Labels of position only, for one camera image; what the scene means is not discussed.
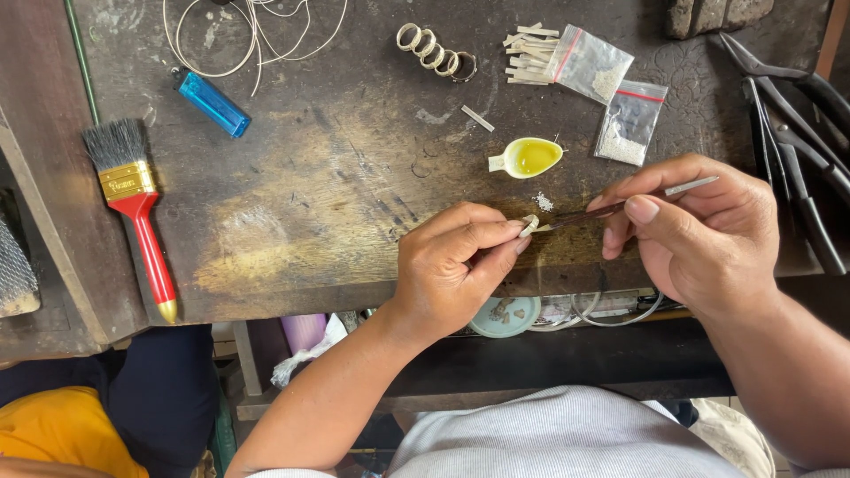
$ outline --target worn wooden table surface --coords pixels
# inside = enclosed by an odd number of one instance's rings
[[[168,1],[172,31],[189,2]],[[295,6],[284,3],[276,11]],[[777,2],[758,26],[736,37],[768,62],[809,68],[827,3]],[[342,0],[310,4],[313,26],[298,52],[324,42],[343,6]],[[160,2],[75,5],[102,119],[143,117],[149,126],[164,193],[153,221],[185,322],[380,304],[394,289],[398,238],[453,202],[545,220],[531,200],[538,191],[557,210],[574,210],[633,172],[592,157],[601,105],[559,86],[506,84],[501,41],[516,25],[541,21],[563,30],[575,23],[635,55],[626,78],[671,87],[648,162],[686,151],[743,167],[751,162],[738,73],[714,37],[665,40],[663,2],[351,0],[329,48],[309,60],[267,65],[255,97],[256,56],[236,74],[212,80],[252,117],[241,139],[172,90],[169,69],[177,61]],[[278,51],[294,44],[306,21],[302,13],[283,20],[264,10],[258,15]],[[422,69],[394,44],[409,21],[435,30],[447,48],[474,53],[478,75],[454,84]],[[247,50],[247,24],[233,6],[203,0],[186,17],[182,44],[201,69],[226,71]],[[476,127],[461,105],[496,130]],[[486,157],[513,139],[556,135],[568,152],[545,174],[518,180],[487,173]],[[592,224],[536,236],[497,292],[648,285],[634,248],[622,259],[601,261],[601,232]]]

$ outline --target black bristles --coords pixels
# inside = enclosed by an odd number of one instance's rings
[[[123,118],[82,132],[88,156],[98,172],[124,164],[147,161],[145,131],[139,120]]]

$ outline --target yellow liquid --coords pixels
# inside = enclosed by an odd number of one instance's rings
[[[522,174],[540,174],[552,166],[561,154],[556,145],[543,141],[524,141],[517,150],[517,170]]]

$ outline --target ziplock bag with red seal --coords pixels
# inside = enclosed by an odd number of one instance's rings
[[[545,75],[607,105],[634,59],[614,45],[568,24]]]
[[[595,156],[643,165],[667,89],[623,80],[605,112]]]

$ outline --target blue lighter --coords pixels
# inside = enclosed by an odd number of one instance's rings
[[[174,89],[180,92],[193,105],[227,131],[230,136],[239,138],[251,122],[238,106],[221,94],[210,82],[196,75],[185,66],[173,68],[171,73],[177,82]]]

